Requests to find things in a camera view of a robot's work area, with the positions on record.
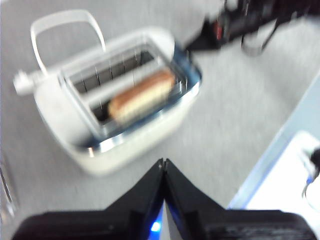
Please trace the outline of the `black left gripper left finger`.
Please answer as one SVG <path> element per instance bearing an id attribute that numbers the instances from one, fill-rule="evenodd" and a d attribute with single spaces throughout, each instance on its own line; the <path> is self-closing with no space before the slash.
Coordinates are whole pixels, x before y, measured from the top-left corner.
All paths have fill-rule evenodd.
<path id="1" fill-rule="evenodd" d="M 159 159 L 103 210 L 45 212 L 26 218 L 14 240 L 146 240 L 162 208 L 164 161 Z"/>

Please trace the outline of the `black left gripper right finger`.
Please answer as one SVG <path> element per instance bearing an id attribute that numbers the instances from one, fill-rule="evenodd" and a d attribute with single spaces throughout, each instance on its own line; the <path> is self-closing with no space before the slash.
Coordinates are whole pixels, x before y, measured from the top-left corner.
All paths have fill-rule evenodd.
<path id="1" fill-rule="evenodd" d="M 184 240 L 314 240 L 306 220 L 281 210 L 225 209 L 164 162 L 165 201 Z"/>

